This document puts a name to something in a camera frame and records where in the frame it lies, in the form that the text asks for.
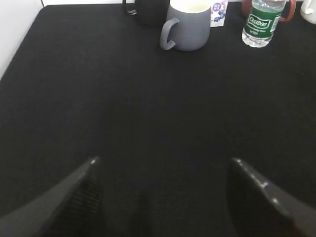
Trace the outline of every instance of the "desk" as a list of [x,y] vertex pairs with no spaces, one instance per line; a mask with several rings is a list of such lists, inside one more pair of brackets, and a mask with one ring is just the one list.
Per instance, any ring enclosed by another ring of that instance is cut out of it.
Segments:
[[0,81],[0,213],[94,155],[121,234],[143,219],[154,236],[233,236],[232,156],[316,207],[316,26],[300,6],[256,49],[229,3],[192,53],[161,50],[120,5],[45,7]]

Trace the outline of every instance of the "gray cup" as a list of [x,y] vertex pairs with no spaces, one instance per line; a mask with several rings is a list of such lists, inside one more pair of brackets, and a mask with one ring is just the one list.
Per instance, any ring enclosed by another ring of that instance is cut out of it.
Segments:
[[194,51],[209,37],[211,9],[209,0],[171,0],[160,36],[160,47]]

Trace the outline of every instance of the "blue and white packaging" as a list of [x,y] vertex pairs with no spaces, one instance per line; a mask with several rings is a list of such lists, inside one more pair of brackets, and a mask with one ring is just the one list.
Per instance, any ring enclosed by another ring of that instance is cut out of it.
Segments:
[[228,0],[211,0],[211,27],[223,26]]

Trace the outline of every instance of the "white mug rim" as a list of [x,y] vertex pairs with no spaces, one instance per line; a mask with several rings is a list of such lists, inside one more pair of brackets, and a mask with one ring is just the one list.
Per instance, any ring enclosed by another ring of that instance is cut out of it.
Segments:
[[200,0],[200,2],[204,2],[204,3],[207,3],[208,4],[208,7],[201,10],[201,11],[185,11],[183,9],[179,9],[178,7],[175,7],[174,4],[177,3],[177,2],[183,2],[183,0],[170,0],[170,6],[177,10],[177,11],[181,11],[181,12],[184,12],[184,13],[189,13],[189,14],[196,14],[196,13],[201,13],[201,12],[205,12],[205,11],[208,11],[210,8],[211,8],[211,2],[210,0]]

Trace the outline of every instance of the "water bottle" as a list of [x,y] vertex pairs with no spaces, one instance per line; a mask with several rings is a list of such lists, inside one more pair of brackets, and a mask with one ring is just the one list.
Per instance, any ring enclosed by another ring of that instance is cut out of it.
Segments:
[[273,37],[281,18],[286,0],[252,0],[252,7],[245,27],[242,40],[251,47],[266,46]]

